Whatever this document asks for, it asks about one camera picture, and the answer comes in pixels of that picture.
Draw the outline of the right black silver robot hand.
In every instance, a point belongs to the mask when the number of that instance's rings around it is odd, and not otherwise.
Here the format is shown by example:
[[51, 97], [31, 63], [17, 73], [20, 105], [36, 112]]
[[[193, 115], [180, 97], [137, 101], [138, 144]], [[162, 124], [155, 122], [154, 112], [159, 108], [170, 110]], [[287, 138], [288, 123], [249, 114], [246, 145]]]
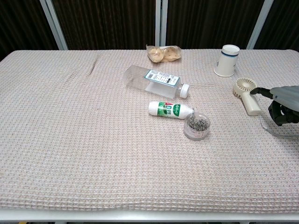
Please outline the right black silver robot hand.
[[272, 99], [268, 107], [269, 114], [277, 126], [299, 122], [299, 87], [283, 86], [266, 89], [254, 88], [249, 92], [251, 95], [261, 94]]

